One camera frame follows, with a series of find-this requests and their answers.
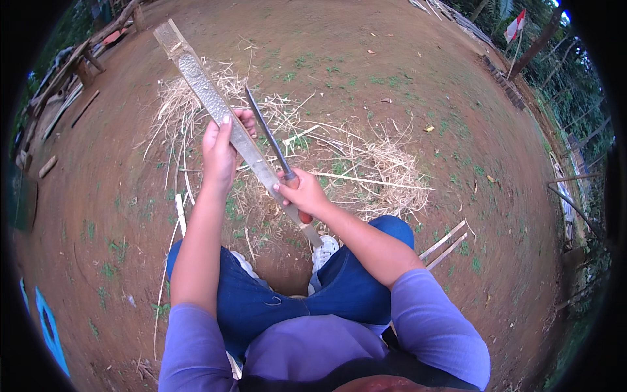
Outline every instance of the dry grass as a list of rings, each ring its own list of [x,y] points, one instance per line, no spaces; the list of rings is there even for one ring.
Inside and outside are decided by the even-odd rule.
[[[244,93],[246,78],[234,71],[234,64],[204,58],[203,62],[231,106],[248,108]],[[425,185],[426,175],[416,168],[416,158],[404,151],[404,146],[412,140],[413,117],[402,127],[392,119],[377,124],[368,121],[366,129],[359,125],[356,116],[341,123],[305,120],[301,113],[316,94],[300,101],[253,90],[290,164],[319,175],[329,198],[364,220],[394,215],[414,216],[419,221],[416,213],[426,206],[431,189]],[[159,100],[147,138],[136,148],[145,146],[146,160],[160,156],[151,154],[151,149],[162,147],[166,161],[161,166],[167,167],[164,189],[187,192],[194,204],[202,183],[202,135],[211,118],[182,78],[162,82]],[[259,135],[257,146],[279,170],[268,141],[262,132]],[[247,242],[253,251],[258,252],[268,244],[281,250],[283,232],[295,226],[282,214],[248,165],[238,167],[229,200],[227,209],[231,203],[236,210],[230,218],[245,220],[245,227],[251,228]],[[324,232],[325,226],[318,229]]]

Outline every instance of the sleeve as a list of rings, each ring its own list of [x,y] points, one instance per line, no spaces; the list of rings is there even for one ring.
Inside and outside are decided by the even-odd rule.
[[[453,305],[431,272],[403,274],[391,293],[401,347],[419,361],[478,386],[490,380],[490,354],[477,330]]]
[[[206,310],[179,304],[170,310],[159,391],[236,391],[218,322]]]

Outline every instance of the jeans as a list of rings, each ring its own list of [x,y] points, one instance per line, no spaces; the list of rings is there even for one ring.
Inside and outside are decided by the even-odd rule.
[[[380,216],[369,225],[401,240],[412,249],[414,235],[399,218]],[[176,242],[167,256],[167,276],[172,278],[174,262],[182,240]],[[244,360],[246,348],[268,327],[304,315],[335,314],[370,326],[382,332],[390,323],[390,291],[373,278],[346,246],[312,276],[316,293],[297,299],[270,290],[240,266],[227,250],[220,250],[218,284],[218,326],[226,350],[237,360]]]

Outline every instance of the flag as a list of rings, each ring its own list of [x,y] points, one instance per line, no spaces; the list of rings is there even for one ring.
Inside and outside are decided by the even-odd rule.
[[[516,19],[514,19],[514,21],[509,26],[507,26],[507,30],[505,30],[503,34],[505,35],[507,43],[510,43],[510,41],[518,37],[518,30],[522,30],[524,24],[525,10],[523,9],[522,12],[516,17]]]

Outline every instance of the shoe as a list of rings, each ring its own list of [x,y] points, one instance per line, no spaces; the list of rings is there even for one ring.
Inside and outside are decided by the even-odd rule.
[[[335,238],[330,235],[320,236],[322,240],[322,246],[318,246],[313,250],[313,269],[312,274],[318,272],[323,265],[329,261],[331,256],[340,248],[340,245],[337,243]]]
[[[238,253],[234,250],[231,250],[230,252],[240,262],[241,267],[244,268],[244,271],[246,271],[248,275],[250,275],[251,277],[255,279],[259,279],[259,275],[257,275],[255,271],[253,271],[253,266],[249,262],[246,261],[246,259],[241,253]]]

